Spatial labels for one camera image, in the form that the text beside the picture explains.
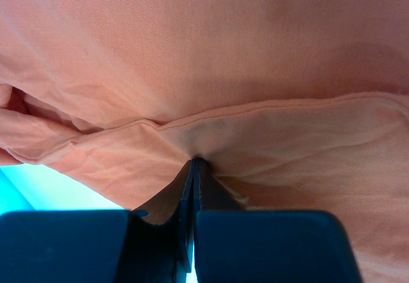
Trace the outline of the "orange t shirt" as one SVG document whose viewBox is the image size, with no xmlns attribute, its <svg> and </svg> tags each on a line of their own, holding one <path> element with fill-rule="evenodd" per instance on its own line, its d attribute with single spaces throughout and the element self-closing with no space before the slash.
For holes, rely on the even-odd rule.
<svg viewBox="0 0 409 283">
<path fill-rule="evenodd" d="M 1 164 L 133 209 L 191 158 L 408 281 L 408 0 L 1 0 Z"/>
</svg>

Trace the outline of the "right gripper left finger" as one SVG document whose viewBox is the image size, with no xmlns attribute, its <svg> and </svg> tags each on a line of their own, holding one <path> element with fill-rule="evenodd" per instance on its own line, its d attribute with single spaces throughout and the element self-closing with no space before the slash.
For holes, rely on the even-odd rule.
<svg viewBox="0 0 409 283">
<path fill-rule="evenodd" d="M 185 282 L 192 270 L 194 161 L 135 210 L 1 216 L 2 282 Z"/>
</svg>

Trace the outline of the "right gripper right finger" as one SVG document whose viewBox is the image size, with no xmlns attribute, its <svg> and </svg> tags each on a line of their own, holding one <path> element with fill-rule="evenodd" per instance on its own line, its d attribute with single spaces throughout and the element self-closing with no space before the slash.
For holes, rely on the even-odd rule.
<svg viewBox="0 0 409 283">
<path fill-rule="evenodd" d="M 318 210 L 246 211 L 194 160 L 199 282 L 362 282 L 342 223 Z"/>
</svg>

